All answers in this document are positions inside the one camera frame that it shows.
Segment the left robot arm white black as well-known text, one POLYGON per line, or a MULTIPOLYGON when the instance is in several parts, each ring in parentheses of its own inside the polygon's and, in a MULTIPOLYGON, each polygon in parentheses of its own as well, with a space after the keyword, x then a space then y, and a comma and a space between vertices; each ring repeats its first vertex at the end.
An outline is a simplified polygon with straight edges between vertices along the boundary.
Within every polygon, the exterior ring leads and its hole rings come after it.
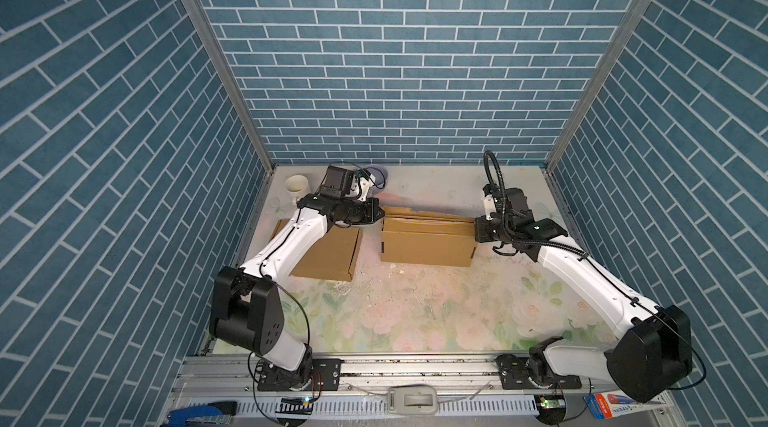
POLYGON ((313 373, 309 341, 287 332, 280 284, 310 248, 335 227, 372 225, 385 217, 374 191, 383 174, 330 165, 319 187, 296 201, 287 224, 254 257, 214 279, 209 333, 248 350, 299 384, 313 373))

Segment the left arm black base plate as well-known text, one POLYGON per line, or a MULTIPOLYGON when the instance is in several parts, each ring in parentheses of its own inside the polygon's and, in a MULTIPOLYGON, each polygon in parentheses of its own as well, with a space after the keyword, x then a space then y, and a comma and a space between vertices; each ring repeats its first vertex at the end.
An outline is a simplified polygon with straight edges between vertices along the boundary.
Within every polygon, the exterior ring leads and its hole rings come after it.
POLYGON ((342 360, 316 358, 304 361, 298 370, 288 371, 267 361, 260 361, 255 368, 257 390, 262 392, 308 391, 313 381, 319 382, 315 390, 337 391, 342 360))

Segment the brown cardboard box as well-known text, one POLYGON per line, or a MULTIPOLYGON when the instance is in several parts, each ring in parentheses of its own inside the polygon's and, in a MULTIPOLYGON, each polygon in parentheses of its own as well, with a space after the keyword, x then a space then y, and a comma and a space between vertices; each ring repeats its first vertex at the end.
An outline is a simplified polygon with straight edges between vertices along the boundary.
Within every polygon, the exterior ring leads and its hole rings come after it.
POLYGON ((297 260, 290 273, 282 267, 279 275, 349 282, 354 278, 362 233, 359 228, 332 227, 320 236, 321 225, 297 226, 294 219, 282 219, 267 244, 266 253, 288 254, 297 260))

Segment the brown cardboard sheet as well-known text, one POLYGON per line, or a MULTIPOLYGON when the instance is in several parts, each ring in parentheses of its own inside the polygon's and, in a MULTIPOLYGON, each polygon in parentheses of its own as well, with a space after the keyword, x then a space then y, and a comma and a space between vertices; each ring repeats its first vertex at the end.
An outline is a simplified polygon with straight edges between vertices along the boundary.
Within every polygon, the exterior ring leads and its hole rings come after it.
POLYGON ((392 263, 469 267, 478 242, 474 220, 452 214, 385 207, 381 260, 392 263))

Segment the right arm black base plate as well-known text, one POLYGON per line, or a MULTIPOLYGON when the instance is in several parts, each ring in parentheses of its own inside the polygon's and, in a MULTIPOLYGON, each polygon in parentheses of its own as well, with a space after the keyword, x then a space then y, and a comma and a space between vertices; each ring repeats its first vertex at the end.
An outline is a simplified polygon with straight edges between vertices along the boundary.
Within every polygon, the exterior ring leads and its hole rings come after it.
POLYGON ((495 358, 503 390, 567 390, 580 389, 582 381, 578 376, 560 376, 543 363, 528 357, 505 353, 495 358))

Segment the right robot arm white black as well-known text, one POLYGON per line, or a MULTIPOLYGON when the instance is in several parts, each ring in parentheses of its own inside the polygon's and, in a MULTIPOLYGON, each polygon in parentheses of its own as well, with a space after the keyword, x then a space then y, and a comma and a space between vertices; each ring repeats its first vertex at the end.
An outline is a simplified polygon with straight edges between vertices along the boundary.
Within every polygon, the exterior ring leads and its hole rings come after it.
POLYGON ((611 329, 603 347, 551 337, 529 350, 533 382, 549 387, 569 376, 610 381, 631 399, 648 402, 685 379, 694 367, 691 326, 678 307, 662 307, 593 260, 551 219, 536 220, 519 188, 492 183, 483 188, 485 213, 475 220, 475 238, 509 245, 570 286, 611 329))

